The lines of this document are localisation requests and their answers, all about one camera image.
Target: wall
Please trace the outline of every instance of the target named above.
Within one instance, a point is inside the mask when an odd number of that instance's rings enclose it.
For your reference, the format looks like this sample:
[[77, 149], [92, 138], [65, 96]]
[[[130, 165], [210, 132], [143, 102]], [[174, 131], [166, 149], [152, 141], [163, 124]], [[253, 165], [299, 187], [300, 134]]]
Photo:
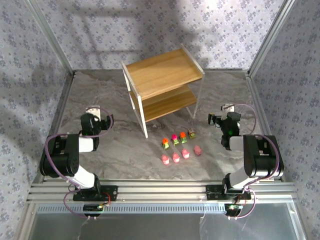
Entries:
[[12, 239], [67, 74], [24, 1], [0, 4], [0, 239]]
[[287, 180], [320, 239], [320, 2], [296, 2], [254, 80]]
[[120, 69], [185, 44], [206, 69], [248, 69], [283, 0], [38, 0], [74, 69]]

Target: marble floor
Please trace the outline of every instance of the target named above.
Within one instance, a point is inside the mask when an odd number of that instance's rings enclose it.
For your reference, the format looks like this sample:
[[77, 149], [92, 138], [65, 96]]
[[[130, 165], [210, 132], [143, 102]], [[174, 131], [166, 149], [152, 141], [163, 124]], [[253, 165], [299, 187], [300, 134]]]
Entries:
[[[199, 83], [191, 84], [197, 93]], [[114, 116], [114, 127], [104, 137], [96, 152], [80, 153], [80, 164], [100, 179], [182, 179], [222, 180], [243, 166], [241, 151], [227, 151], [220, 144], [222, 132], [208, 125], [208, 113], [219, 115], [225, 103], [251, 102], [247, 81], [242, 72], [208, 71], [201, 94], [198, 112], [191, 119], [186, 109], [147, 122], [149, 138], [145, 138], [132, 110], [122, 71], [93, 70], [77, 71], [63, 112], [59, 133], [78, 133], [81, 130], [80, 116], [86, 107], [100, 105]], [[249, 133], [254, 125], [254, 113], [245, 107], [236, 107], [242, 114], [240, 134]], [[179, 134], [192, 127], [195, 139], [183, 145], [191, 154], [189, 159], [180, 158], [179, 163], [161, 161], [162, 154], [181, 156], [181, 143], [172, 144], [164, 150], [162, 138]], [[255, 133], [260, 133], [257, 125]], [[193, 147], [199, 145], [202, 155], [196, 156]]]

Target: wooden shelf board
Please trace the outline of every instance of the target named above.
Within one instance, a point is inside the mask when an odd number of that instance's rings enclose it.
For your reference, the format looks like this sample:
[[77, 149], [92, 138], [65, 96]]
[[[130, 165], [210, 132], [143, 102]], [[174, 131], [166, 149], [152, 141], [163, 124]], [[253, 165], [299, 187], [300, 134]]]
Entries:
[[126, 67], [142, 100], [202, 78], [202, 73], [182, 48]]
[[[139, 111], [136, 95], [130, 91], [135, 108]], [[197, 99], [188, 85], [148, 98], [142, 101], [145, 122], [163, 117], [187, 106], [195, 104]]]

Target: small object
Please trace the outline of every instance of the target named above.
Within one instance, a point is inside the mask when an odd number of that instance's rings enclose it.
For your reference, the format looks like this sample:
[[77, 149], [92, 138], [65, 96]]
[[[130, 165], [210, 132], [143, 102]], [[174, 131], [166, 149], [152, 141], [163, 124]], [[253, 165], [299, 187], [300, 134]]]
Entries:
[[190, 152], [187, 149], [182, 149], [182, 156], [184, 159], [188, 159], [190, 156]]
[[188, 135], [190, 139], [194, 139], [196, 137], [196, 133], [192, 128], [188, 129]]
[[180, 161], [180, 157], [179, 157], [178, 153], [174, 152], [174, 153], [172, 154], [172, 159], [173, 159], [173, 161], [174, 161], [175, 163], [178, 163], [178, 162]]
[[161, 157], [161, 159], [162, 159], [162, 162], [165, 164], [165, 165], [168, 165], [169, 164], [169, 157], [167, 156], [167, 155], [162, 155], [162, 157]]
[[197, 154], [199, 156], [202, 154], [202, 149], [198, 145], [196, 145], [194, 147], [194, 152], [195, 152], [195, 154]]
[[173, 143], [173, 146], [178, 145], [179, 144], [179, 140], [176, 134], [172, 134], [171, 136], [171, 141]]
[[181, 141], [182, 144], [184, 144], [184, 143], [187, 142], [187, 136], [186, 136], [186, 134], [185, 134], [183, 131], [180, 132], [179, 138], [180, 138], [180, 141]]
[[168, 138], [162, 139], [162, 146], [163, 146], [164, 149], [168, 149], [169, 148], [169, 140], [168, 140]]

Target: small block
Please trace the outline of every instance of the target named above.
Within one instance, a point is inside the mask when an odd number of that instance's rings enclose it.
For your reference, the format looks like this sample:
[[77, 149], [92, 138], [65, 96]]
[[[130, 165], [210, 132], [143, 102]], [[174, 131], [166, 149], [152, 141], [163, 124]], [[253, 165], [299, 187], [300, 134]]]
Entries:
[[187, 149], [184, 148], [182, 150], [182, 156], [183, 156], [184, 159], [188, 159], [189, 156], [190, 156], [190, 152]]
[[180, 157], [179, 157], [178, 153], [174, 152], [174, 153], [172, 154], [172, 159], [173, 159], [173, 161], [174, 161], [175, 163], [178, 163], [178, 162], [180, 161]]
[[194, 152], [195, 152], [195, 154], [197, 154], [199, 156], [202, 154], [202, 149], [198, 145], [196, 145], [194, 147]]
[[167, 155], [163, 154], [162, 157], [161, 157], [161, 160], [165, 165], [168, 165], [170, 158]]

